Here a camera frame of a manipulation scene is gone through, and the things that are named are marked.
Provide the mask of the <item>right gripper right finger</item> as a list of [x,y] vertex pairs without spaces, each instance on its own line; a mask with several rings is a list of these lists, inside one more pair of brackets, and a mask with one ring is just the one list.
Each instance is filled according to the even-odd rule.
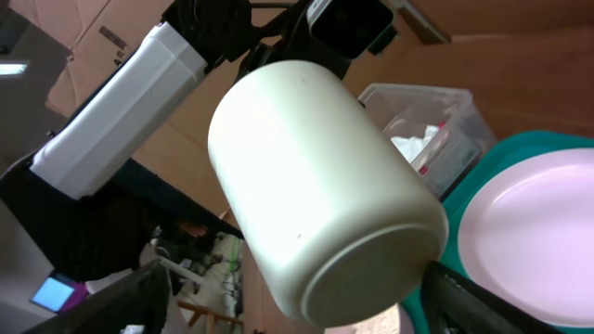
[[438,262],[423,274],[420,303],[432,334],[560,334]]

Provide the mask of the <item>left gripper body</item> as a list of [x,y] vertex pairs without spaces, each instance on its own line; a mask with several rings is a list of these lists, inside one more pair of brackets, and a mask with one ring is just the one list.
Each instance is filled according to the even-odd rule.
[[263,37],[279,36],[273,45],[260,41],[240,62],[236,81],[265,65],[283,60],[305,60],[330,70],[343,79],[352,60],[317,40],[311,33],[306,10],[311,1],[299,0],[263,27]]

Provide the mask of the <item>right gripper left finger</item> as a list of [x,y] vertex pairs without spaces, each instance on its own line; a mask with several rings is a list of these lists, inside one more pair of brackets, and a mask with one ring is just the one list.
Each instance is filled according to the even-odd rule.
[[25,334],[111,334],[129,328],[160,334],[170,292],[168,270],[154,260]]

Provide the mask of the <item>large white plate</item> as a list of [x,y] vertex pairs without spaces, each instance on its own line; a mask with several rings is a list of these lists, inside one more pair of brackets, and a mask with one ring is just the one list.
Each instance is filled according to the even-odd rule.
[[472,198],[458,254],[478,285],[551,325],[593,326],[593,151],[518,162]]

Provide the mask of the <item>white cup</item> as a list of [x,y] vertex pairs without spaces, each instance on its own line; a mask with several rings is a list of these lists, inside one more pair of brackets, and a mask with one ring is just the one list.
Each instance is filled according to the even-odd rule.
[[318,328],[405,300],[443,254],[445,210],[332,72],[282,61],[236,82],[210,161],[278,309]]

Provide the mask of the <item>white napkin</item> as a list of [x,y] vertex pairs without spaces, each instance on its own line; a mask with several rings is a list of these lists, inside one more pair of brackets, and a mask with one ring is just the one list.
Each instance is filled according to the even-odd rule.
[[392,136],[390,140],[403,157],[409,163],[412,163],[431,143],[439,131],[439,126],[422,125],[416,130],[415,134],[410,137],[396,135]]

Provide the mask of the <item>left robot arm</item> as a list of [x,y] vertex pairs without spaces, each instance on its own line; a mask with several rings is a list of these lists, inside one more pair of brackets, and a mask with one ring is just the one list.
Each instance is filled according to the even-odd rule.
[[247,1],[172,3],[66,126],[2,175],[2,202],[57,271],[90,281],[135,268],[154,225],[232,232],[133,154],[226,61],[240,75],[299,59],[343,77],[350,60],[311,33],[313,6],[300,0],[256,27]]

